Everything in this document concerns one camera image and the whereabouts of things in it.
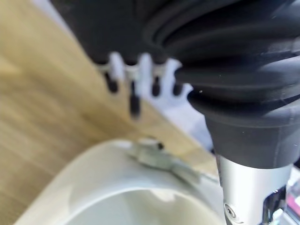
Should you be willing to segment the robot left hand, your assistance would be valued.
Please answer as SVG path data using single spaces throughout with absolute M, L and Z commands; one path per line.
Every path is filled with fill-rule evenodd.
M 89 58 L 181 63 L 176 82 L 205 117 L 225 219 L 269 225 L 300 157 L 297 0 L 54 0 Z

